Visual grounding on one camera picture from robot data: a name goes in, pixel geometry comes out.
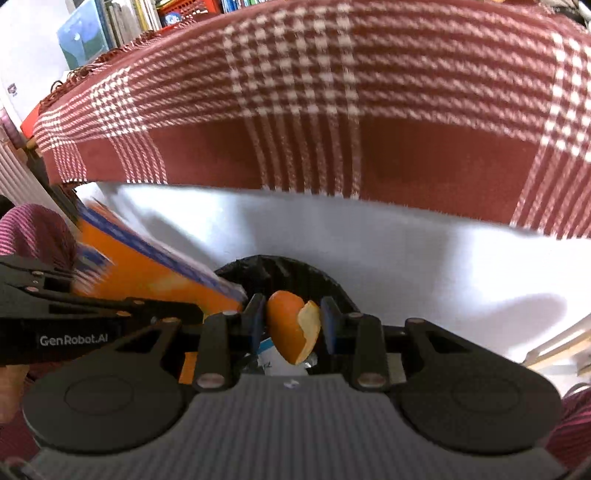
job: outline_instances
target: checkered fabric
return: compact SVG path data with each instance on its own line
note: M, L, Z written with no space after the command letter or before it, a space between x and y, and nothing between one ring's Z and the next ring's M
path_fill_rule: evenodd
M35 136L53 182L328 194L583 237L590 56L542 6L266 2L120 52Z

